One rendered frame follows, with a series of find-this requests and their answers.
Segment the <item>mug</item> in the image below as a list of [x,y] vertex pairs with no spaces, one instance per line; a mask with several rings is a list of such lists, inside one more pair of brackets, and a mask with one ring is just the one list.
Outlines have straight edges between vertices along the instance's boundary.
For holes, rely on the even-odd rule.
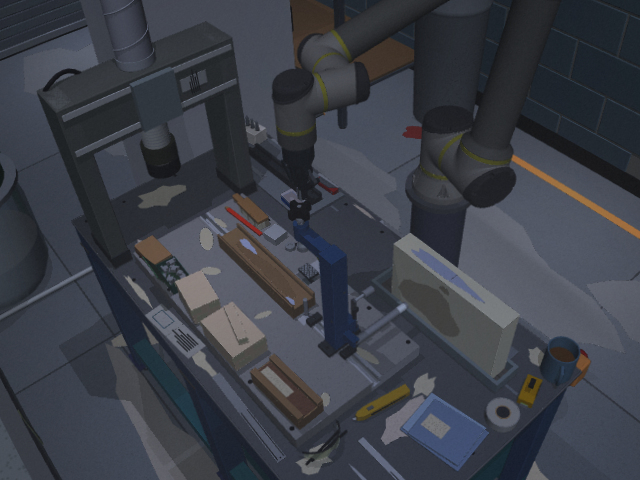
[[580,347],[568,337],[555,337],[549,340],[542,362],[540,373],[553,385],[571,380],[573,370],[580,358]]

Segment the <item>cinder block wall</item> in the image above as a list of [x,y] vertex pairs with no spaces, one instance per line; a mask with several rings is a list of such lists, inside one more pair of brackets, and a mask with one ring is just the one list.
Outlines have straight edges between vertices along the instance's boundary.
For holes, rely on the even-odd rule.
[[[346,0],[346,13],[379,1]],[[480,92],[512,2],[491,7]],[[393,38],[413,48],[414,25]],[[562,0],[522,115],[640,178],[640,0]]]

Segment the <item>concrete floor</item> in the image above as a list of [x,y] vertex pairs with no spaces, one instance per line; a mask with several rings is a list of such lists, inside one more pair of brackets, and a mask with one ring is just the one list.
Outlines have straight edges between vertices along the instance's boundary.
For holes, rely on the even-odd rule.
[[[0,155],[15,163],[49,248],[36,294],[89,267],[71,226],[82,210],[36,90],[62,68],[96,63],[86,28],[0,62]],[[314,163],[400,236],[409,232],[404,181],[420,151],[418,140],[402,136],[417,125],[412,82],[405,71],[373,86],[367,102],[349,108],[346,130],[335,112],[319,119]],[[184,122],[202,115],[194,109]],[[211,148],[209,139],[191,140],[193,152]],[[640,228],[637,197],[520,130],[512,145],[519,158]],[[141,181],[140,165],[125,155],[121,144],[97,155],[112,198]],[[572,337],[592,360],[586,379],[567,391],[528,478],[634,478],[640,239],[513,169],[518,182],[508,198],[468,210],[459,267],[541,338]],[[93,273],[0,322],[0,367],[62,478],[216,478],[211,454],[123,347]],[[9,454],[0,478],[30,477]]]

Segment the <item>tape roll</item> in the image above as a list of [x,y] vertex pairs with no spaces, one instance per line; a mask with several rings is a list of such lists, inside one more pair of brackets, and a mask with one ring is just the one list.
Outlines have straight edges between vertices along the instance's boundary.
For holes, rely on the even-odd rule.
[[520,420],[520,408],[508,398],[494,398],[484,412],[489,426],[497,432],[513,430]]

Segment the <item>orange stripe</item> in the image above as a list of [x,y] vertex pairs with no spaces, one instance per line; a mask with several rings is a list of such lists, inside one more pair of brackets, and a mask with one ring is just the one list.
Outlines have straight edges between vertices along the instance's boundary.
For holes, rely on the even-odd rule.
[[240,220],[242,223],[244,223],[247,227],[249,227],[251,230],[253,230],[253,232],[256,235],[258,235],[258,236],[262,235],[262,232],[260,230],[258,230],[256,227],[254,227],[249,222],[247,222],[244,218],[242,218],[242,216],[240,216],[239,213],[236,213],[232,208],[229,208],[229,207],[226,207],[226,208],[227,208],[227,212],[229,212],[231,215],[236,217],[238,220]]
[[616,217],[615,215],[613,215],[612,213],[606,211],[604,208],[596,205],[595,203],[593,203],[591,200],[589,200],[588,198],[583,197],[582,195],[580,195],[578,192],[576,192],[575,190],[571,190],[569,187],[567,187],[566,185],[560,183],[559,181],[557,181],[555,178],[550,177],[549,175],[547,175],[546,173],[544,173],[541,170],[538,170],[536,167],[534,167],[533,165],[530,165],[529,163],[525,162],[524,160],[522,160],[521,158],[516,157],[515,155],[512,157],[512,160],[520,165],[522,168],[524,168],[525,170],[530,171],[531,173],[533,173],[535,176],[541,178],[542,180],[544,180],[545,182],[547,182],[550,185],[553,185],[554,187],[556,187],[558,190],[566,193],[567,195],[569,195],[571,198],[573,198],[574,200],[577,200],[578,202],[582,203],[585,207],[590,208],[591,210],[593,210],[594,212],[596,212],[597,214],[603,216],[604,218],[606,218],[607,220],[609,220],[612,223],[615,223],[617,226],[619,226],[620,228],[622,228],[623,230],[629,232],[631,235],[633,235],[634,237],[640,239],[640,230],[637,230],[635,228],[633,228],[631,225],[629,225],[627,222],[620,220],[618,217]]

